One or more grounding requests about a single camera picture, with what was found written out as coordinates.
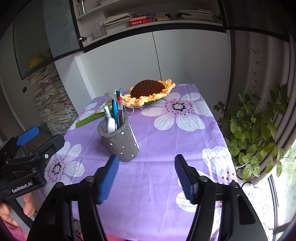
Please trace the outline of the person's left hand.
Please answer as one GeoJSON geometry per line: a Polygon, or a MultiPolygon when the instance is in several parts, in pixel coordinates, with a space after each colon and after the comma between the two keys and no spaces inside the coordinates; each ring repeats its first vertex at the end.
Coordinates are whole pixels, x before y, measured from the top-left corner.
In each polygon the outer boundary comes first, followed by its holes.
{"type": "Polygon", "coordinates": [[[4,200],[1,203],[1,218],[15,227],[20,226],[26,232],[33,225],[34,212],[35,206],[31,193],[14,200],[4,200]]]}

